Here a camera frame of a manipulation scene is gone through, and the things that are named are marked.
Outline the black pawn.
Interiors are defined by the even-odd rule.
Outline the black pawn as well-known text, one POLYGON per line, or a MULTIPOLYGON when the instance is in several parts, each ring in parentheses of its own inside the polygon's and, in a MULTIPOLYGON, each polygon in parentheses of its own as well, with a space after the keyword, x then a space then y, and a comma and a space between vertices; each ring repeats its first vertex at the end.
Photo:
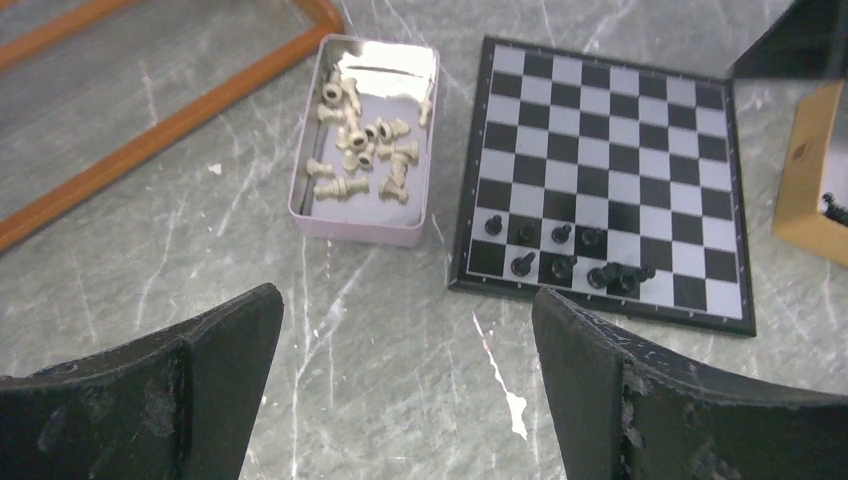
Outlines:
POLYGON ((556 226, 551 231, 551 239, 557 244, 564 244, 570 239, 571 232, 572 226, 570 224, 556 226))
POLYGON ((503 220, 500 215, 493 215, 484 223, 484 230, 490 236, 497 236, 501 233, 503 220))
POLYGON ((586 227, 581 233, 581 242, 584 246, 591 247, 597 245, 602 239, 604 231, 597 227, 586 227))
POLYGON ((516 232, 516 238, 520 244, 527 245, 533 241, 534 237, 535 228, 532 224, 524 224, 516 232))

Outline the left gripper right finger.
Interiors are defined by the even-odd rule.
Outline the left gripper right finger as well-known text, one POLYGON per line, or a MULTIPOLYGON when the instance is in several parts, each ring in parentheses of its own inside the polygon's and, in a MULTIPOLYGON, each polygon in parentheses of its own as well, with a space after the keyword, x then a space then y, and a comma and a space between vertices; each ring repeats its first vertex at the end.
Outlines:
POLYGON ((847 399, 731 373, 550 289, 533 302, 543 383, 571 479, 843 479, 847 399))

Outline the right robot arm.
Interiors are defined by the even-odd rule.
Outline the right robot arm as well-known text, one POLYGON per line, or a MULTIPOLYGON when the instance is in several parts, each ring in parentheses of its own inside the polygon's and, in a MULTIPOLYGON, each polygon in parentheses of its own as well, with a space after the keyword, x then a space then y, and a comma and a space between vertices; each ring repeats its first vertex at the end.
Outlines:
POLYGON ((732 79, 845 80, 847 0, 799 0, 729 68, 732 79))

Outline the black knight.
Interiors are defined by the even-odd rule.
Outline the black knight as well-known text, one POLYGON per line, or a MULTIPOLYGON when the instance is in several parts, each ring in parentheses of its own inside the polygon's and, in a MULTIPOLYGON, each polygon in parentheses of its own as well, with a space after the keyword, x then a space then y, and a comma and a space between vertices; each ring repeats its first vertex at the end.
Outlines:
POLYGON ((515 257, 510 264, 511 272, 517 277, 526 277, 533 268, 535 258, 536 253, 534 251, 515 257))

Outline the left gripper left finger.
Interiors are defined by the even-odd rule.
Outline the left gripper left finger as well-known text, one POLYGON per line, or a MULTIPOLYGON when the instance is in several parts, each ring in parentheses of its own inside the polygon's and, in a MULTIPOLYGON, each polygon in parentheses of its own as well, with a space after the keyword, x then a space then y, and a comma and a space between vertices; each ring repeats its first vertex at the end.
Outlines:
POLYGON ((236 479, 284 316, 266 283, 118 347, 1 380, 5 479, 236 479))

